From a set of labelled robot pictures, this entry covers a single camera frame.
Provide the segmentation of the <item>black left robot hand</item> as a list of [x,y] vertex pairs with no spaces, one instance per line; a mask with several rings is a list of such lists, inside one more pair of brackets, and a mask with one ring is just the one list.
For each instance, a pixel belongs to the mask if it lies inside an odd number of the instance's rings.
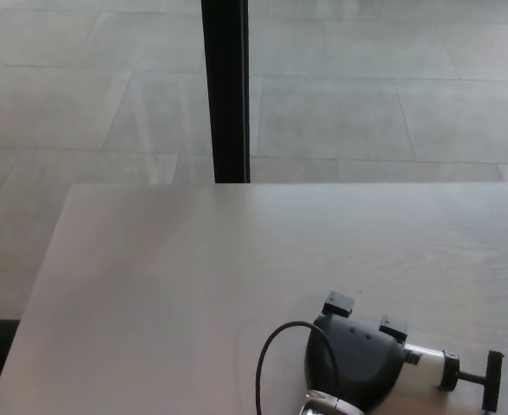
[[328,295],[314,320],[304,358],[309,390],[328,393],[368,414],[384,402],[405,363],[408,324],[383,316],[371,326],[351,318],[354,300]]

